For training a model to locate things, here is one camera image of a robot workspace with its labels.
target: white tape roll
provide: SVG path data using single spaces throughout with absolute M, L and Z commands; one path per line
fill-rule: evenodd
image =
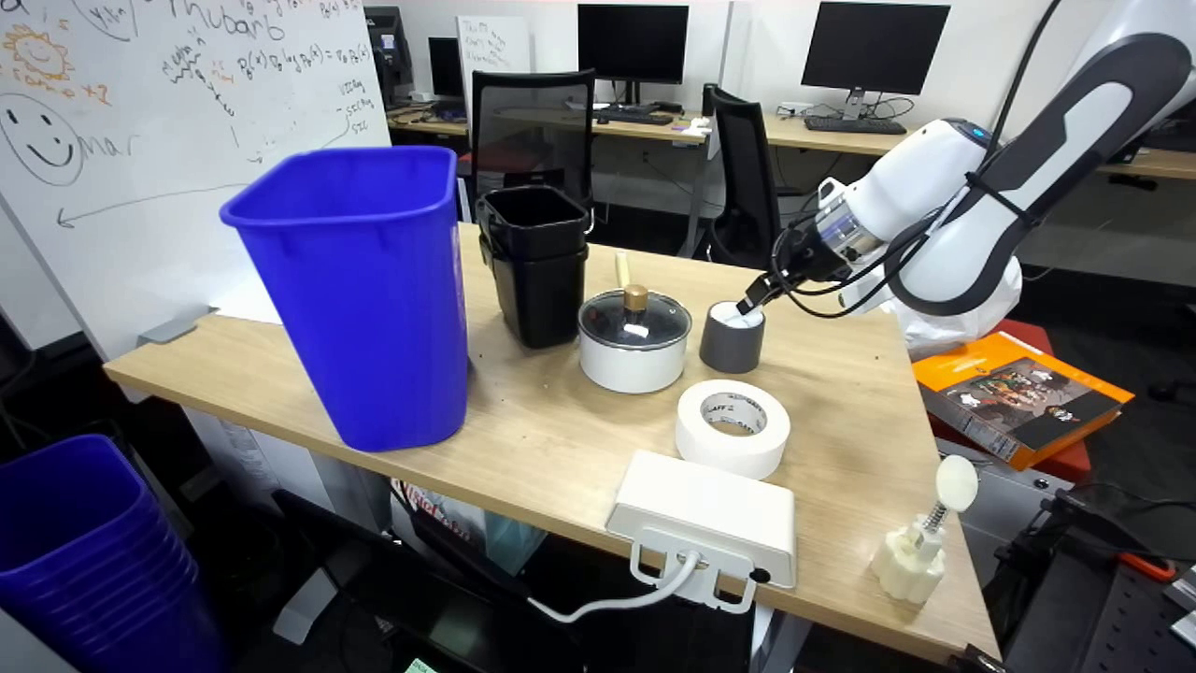
M 788 444 L 788 412 L 744 382 L 700 382 L 676 404 L 676 451 L 696 464 L 765 479 Z

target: orange book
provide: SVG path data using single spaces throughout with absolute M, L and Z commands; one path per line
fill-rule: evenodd
M 1132 399 L 1009 334 L 912 364 L 935 420 L 1025 473 L 1109 426 Z

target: blue trash bin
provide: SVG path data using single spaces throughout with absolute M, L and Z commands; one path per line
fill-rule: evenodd
M 219 211 L 350 448 L 433 444 L 462 424 L 451 191 L 442 147 L 313 149 Z
M 0 606 L 90 673 L 219 673 L 187 546 L 100 435 L 0 464 Z

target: white cable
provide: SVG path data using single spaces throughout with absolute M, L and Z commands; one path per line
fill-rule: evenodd
M 658 606 L 669 593 L 676 593 L 696 575 L 696 570 L 700 570 L 700 552 L 693 549 L 693 552 L 683 552 L 679 570 L 669 579 L 661 579 L 655 592 L 636 593 L 636 598 L 597 598 L 597 602 L 580 606 L 574 615 L 557 615 L 557 608 L 543 606 L 539 598 L 527 598 L 527 602 L 533 608 L 543 608 L 548 621 L 574 623 L 580 617 L 600 615 L 600 608 L 646 608 L 646 606 Z

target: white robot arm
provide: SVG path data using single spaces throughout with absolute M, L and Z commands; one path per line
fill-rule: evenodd
M 1020 301 L 1015 246 L 1090 170 L 1196 94 L 1196 0 L 1124 0 L 1085 63 L 1004 147 L 935 120 L 863 181 L 817 187 L 817 212 L 783 228 L 739 312 L 837 282 L 846 312 L 892 312 L 928 354 L 994 328 Z

